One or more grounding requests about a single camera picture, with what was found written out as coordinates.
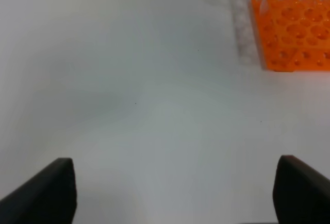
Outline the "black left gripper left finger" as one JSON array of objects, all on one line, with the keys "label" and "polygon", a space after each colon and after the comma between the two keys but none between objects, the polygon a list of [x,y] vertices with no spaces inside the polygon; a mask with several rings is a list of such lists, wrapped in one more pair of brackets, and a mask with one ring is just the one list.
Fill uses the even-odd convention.
[{"label": "black left gripper left finger", "polygon": [[71,158],[57,158],[1,199],[1,223],[72,223],[77,188]]}]

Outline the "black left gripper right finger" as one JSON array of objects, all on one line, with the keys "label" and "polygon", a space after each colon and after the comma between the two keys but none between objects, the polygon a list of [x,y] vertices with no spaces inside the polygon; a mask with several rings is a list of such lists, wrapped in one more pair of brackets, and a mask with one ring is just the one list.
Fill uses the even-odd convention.
[{"label": "black left gripper right finger", "polygon": [[292,155],[280,157],[273,187],[279,223],[329,223],[329,179]]}]

